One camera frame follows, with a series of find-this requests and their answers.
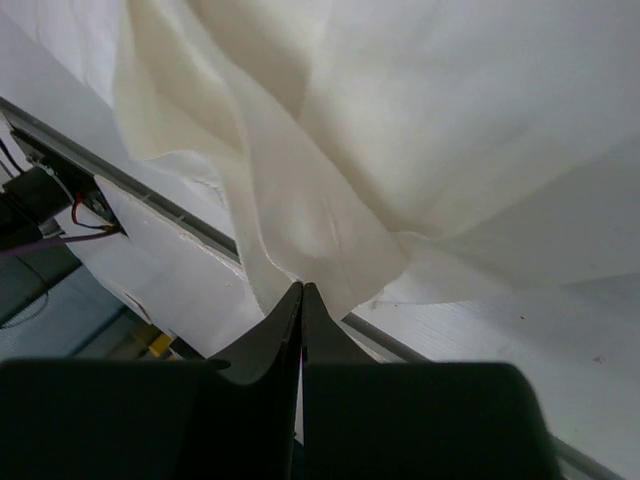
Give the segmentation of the white skirt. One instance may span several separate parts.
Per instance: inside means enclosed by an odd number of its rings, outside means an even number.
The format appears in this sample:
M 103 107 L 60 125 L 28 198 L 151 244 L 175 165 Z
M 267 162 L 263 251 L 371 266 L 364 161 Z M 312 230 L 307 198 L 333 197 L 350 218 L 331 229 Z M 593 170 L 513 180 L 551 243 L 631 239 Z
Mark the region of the white skirt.
M 635 1 L 125 1 L 135 160 L 222 195 L 263 310 L 639 269 Z

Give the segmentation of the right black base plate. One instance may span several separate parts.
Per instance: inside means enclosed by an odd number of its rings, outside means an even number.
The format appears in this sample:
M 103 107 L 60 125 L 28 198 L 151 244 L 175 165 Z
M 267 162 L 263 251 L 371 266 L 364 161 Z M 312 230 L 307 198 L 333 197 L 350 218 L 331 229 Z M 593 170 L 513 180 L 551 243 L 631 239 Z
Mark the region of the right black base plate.
M 17 127 L 9 131 L 29 166 L 19 165 L 1 144 L 11 166 L 1 184 L 3 256 L 124 232 L 91 173 Z

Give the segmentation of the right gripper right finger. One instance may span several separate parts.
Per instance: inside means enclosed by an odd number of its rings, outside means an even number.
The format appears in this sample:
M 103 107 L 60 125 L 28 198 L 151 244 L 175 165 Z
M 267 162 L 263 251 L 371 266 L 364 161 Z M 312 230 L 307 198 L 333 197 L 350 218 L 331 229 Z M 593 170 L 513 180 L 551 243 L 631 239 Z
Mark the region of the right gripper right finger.
M 557 479 L 535 392 L 498 362 L 379 363 L 302 297 L 306 474 L 311 479 Z

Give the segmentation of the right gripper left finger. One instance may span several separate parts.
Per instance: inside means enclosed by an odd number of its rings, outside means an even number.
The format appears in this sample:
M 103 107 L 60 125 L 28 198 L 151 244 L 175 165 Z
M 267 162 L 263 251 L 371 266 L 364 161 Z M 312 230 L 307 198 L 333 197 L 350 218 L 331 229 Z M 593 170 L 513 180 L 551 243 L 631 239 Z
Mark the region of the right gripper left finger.
M 1 365 L 5 479 L 286 479 L 303 287 L 208 359 Z

